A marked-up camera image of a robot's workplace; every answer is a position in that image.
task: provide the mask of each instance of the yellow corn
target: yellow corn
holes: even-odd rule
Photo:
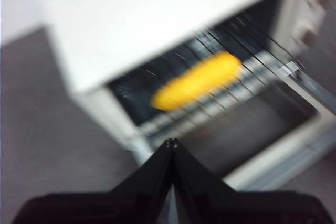
[[[151,104],[160,110],[174,110],[187,105],[232,82],[239,74],[241,65],[241,61],[230,53],[217,52],[159,88]]]

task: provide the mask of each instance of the wire rack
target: wire rack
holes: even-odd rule
[[[277,55],[270,48],[277,48]],[[221,50],[230,52],[243,63],[233,83],[174,111],[165,112],[150,106],[149,101],[158,88]],[[279,79],[279,69],[285,68],[291,73],[286,67],[289,62],[296,59],[267,34],[259,20],[245,11],[196,34],[108,86],[139,131],[156,147],[165,139],[181,137],[256,95]]]
[[[216,91],[208,92],[183,108],[170,112],[160,111],[152,119],[139,125],[140,132],[150,139],[154,146],[160,145],[169,137],[181,137],[216,115],[225,113],[256,95],[269,83],[279,79],[278,69],[291,60],[295,60],[285,48],[255,25],[248,15],[236,16],[232,20],[229,24],[221,24],[214,29],[197,34],[193,40],[176,48],[173,54],[160,58],[163,63],[160,66],[165,68],[171,78],[179,76],[193,64],[211,57],[220,50],[227,50],[245,60],[241,74],[235,77],[236,81],[232,84],[223,85]],[[287,57],[275,56],[268,49],[269,47],[262,45],[262,42],[255,38],[255,32],[281,48]],[[228,39],[235,44],[234,48],[240,51],[240,54],[225,45],[223,41],[228,41]],[[153,85],[154,89],[169,80],[160,74],[160,68],[155,62],[148,62],[139,71],[148,74],[150,77],[148,84]]]

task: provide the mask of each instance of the oven rack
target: oven rack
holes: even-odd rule
[[[239,32],[244,32],[244,39],[236,36],[235,30],[237,29],[240,30]],[[286,56],[274,55],[270,49],[254,38],[251,30],[267,37],[268,42],[275,44]],[[221,24],[215,29],[207,29],[197,34],[192,42],[184,44],[184,46],[193,53],[196,61],[202,61],[205,59],[204,55],[213,55],[219,50],[227,50],[232,53],[218,38],[220,33],[225,33],[236,41],[250,55],[250,58],[243,61],[241,74],[239,77],[235,77],[236,81],[232,84],[209,92],[183,108],[169,112],[162,111],[153,119],[139,125],[139,131],[150,140],[153,147],[159,146],[167,138],[183,136],[216,115],[225,113],[225,111],[256,95],[268,84],[279,79],[284,72],[285,75],[288,75],[297,70],[297,68],[295,69],[297,65],[293,64],[296,62],[296,58],[268,36],[248,14],[244,14],[243,17],[235,16],[229,24]],[[175,52],[175,55],[185,68],[192,66],[180,53]],[[294,68],[290,69],[287,67],[288,64],[292,64]],[[166,66],[172,75],[179,75],[174,68],[169,68],[168,62]],[[143,71],[161,81],[161,84],[165,83],[165,80],[160,79],[160,76],[152,70],[143,69]]]

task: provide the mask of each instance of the toaster oven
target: toaster oven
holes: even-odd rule
[[[44,0],[70,97],[142,164],[178,137],[235,189],[272,189],[335,142],[334,98],[300,57],[329,0]],[[172,78],[226,50],[230,85],[182,108],[150,105]]]

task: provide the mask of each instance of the gray floor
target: gray floor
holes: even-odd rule
[[[306,71],[333,94],[335,3],[319,39],[302,60]],[[108,190],[136,169],[131,154],[68,99],[43,30],[1,48],[1,55],[1,223],[10,223],[30,197],[52,191]],[[334,211],[332,164],[335,167],[334,154],[284,188],[314,193]]]

